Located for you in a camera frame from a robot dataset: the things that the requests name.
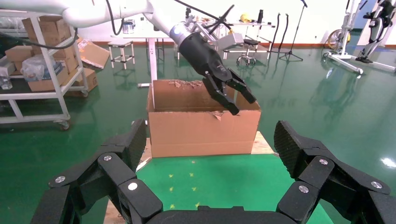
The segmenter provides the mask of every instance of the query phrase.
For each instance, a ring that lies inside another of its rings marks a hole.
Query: stool
[[[258,41],[255,40],[250,40],[250,39],[243,39],[243,42],[247,45],[247,50],[246,53],[239,55],[238,59],[236,59],[236,65],[240,64],[240,61],[243,59],[246,62],[246,66],[250,65],[250,60],[253,60],[253,64],[256,64],[256,59],[255,57],[250,57],[249,52],[250,52],[250,47],[251,46],[256,46]]]
[[[112,68],[114,68],[114,62],[121,62],[124,64],[124,69],[127,69],[127,61],[133,60],[133,63],[135,64],[135,54],[134,54],[134,42],[128,39],[118,39],[116,41],[112,41],[109,44],[109,51],[110,51],[110,61],[112,62]],[[125,60],[125,52],[124,48],[128,45],[131,45],[132,48],[132,55],[128,55],[128,59]],[[121,55],[113,58],[112,54],[112,48],[119,48]]]

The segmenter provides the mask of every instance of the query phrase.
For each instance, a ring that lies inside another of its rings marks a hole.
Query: metal screw
[[[128,185],[128,189],[129,190],[135,190],[137,188],[137,183],[130,183],[129,185]]]
[[[381,185],[380,183],[378,183],[378,182],[375,182],[375,181],[371,182],[371,185],[372,185],[373,187],[375,187],[375,188],[378,188],[378,189],[381,189],[381,188],[382,188],[382,185]]]
[[[111,155],[107,155],[103,158],[104,161],[109,161],[111,160]]]
[[[319,162],[322,163],[323,165],[329,164],[327,160],[323,160],[323,159],[320,159]]]
[[[309,189],[306,186],[301,185],[300,187],[298,187],[298,189],[303,192],[303,193],[308,193]]]
[[[59,177],[57,177],[57,178],[55,179],[55,183],[63,182],[65,179],[66,179],[65,176],[59,176]]]

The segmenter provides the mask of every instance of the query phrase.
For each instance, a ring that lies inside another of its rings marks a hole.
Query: chair base
[[[241,54],[239,57],[236,59],[236,65],[239,66],[240,62],[244,60],[246,63],[246,66],[249,66],[250,63],[252,62],[253,64],[256,64],[256,59],[254,57],[250,57],[249,55],[246,54]]]

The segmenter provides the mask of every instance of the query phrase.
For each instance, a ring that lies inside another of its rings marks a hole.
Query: metal shelving unit
[[[0,16],[9,16],[9,17],[24,17],[30,18],[32,20],[33,28],[36,33],[38,42],[40,44],[45,45],[44,37],[42,35],[40,26],[39,26],[39,16],[48,15],[42,13],[33,13],[33,12],[22,12],[22,11],[14,11],[14,10],[0,10]],[[57,47],[65,46],[74,39],[74,29],[70,27],[71,37],[67,40],[63,41]],[[29,93],[9,93],[9,94],[0,94],[0,100],[8,100],[10,103],[15,116],[14,117],[1,117],[0,124],[9,124],[9,123],[21,123],[21,122],[32,122],[32,121],[53,121],[55,123],[59,123],[62,125],[64,130],[67,130],[70,127],[68,120],[70,120],[70,114],[67,110],[66,103],[64,101],[64,94],[67,91],[81,91],[84,93],[84,96],[88,96],[88,85],[86,76],[83,69],[83,64],[80,58],[80,53],[78,50],[77,42],[74,43],[74,50],[76,52],[76,58],[78,60],[78,71],[77,73],[70,79],[70,81],[64,85],[60,86],[58,82],[57,76],[54,72],[54,68],[51,66],[50,56],[53,55],[58,50],[48,50],[46,48],[41,48],[42,55],[49,69],[49,74],[51,76],[51,80],[54,84],[55,91],[54,92],[29,92]],[[71,86],[77,79],[79,75],[82,75],[84,86]],[[21,99],[50,99],[57,98],[59,104],[62,109],[62,114],[47,114],[47,115],[36,115],[36,116],[23,116],[20,111],[17,100]]]

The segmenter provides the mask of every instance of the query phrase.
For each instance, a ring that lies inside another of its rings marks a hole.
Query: tripod
[[[301,10],[300,20],[298,20],[296,33],[294,34],[294,39],[293,39],[293,43],[291,44],[290,51],[287,52],[287,53],[284,53],[285,55],[283,55],[282,57],[279,58],[279,59],[281,59],[281,60],[283,60],[283,61],[287,61],[287,62],[302,62],[302,61],[303,61],[302,58],[300,58],[299,56],[293,54],[294,41],[296,40],[298,27],[300,26],[300,22],[301,22],[301,17],[303,17],[304,8],[305,8],[305,7],[308,7],[304,0],[302,0],[302,2],[304,3],[304,5],[303,5],[303,9]],[[290,56],[294,56],[294,57],[296,57],[297,59],[296,59],[296,60],[290,60]]]

